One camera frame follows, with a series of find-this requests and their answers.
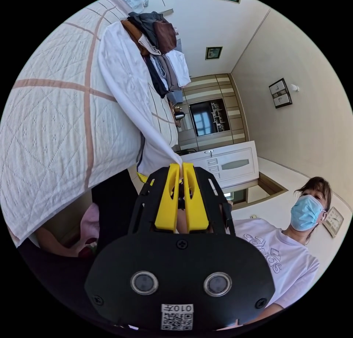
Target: face mask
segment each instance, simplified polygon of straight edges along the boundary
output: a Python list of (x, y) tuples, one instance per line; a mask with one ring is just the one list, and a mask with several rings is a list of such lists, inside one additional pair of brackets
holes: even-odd
[(321, 203), (311, 195), (298, 198), (290, 210), (292, 215), (290, 224), (297, 231), (305, 231), (316, 225), (317, 218), (322, 212)]

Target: camera lens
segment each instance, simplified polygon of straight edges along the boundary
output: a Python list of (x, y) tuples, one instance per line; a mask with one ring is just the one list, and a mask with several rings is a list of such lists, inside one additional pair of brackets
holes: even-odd
[(158, 280), (152, 273), (140, 271), (132, 276), (131, 287), (140, 295), (150, 295), (157, 290)]
[(223, 296), (229, 292), (231, 286), (231, 278), (223, 272), (210, 274), (203, 285), (205, 292), (210, 296)]

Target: television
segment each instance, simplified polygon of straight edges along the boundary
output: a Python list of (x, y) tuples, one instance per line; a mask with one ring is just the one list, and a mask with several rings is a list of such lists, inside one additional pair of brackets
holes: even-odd
[(211, 101), (190, 104), (189, 108), (197, 136), (217, 132)]

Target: pile of clothes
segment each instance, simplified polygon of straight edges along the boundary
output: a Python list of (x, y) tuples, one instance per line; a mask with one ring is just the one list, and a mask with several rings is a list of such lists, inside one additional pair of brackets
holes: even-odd
[(121, 21), (125, 30), (139, 48), (150, 72), (154, 89), (164, 98), (169, 92), (180, 91), (190, 76), (185, 56), (177, 48), (175, 29), (162, 14), (129, 13)]

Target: door handle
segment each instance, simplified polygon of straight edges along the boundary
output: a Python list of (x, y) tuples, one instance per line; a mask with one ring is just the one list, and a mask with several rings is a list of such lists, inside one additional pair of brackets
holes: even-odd
[(210, 154), (210, 157), (212, 158), (212, 152), (214, 152), (214, 150), (208, 150), (208, 151), (205, 151), (204, 153)]

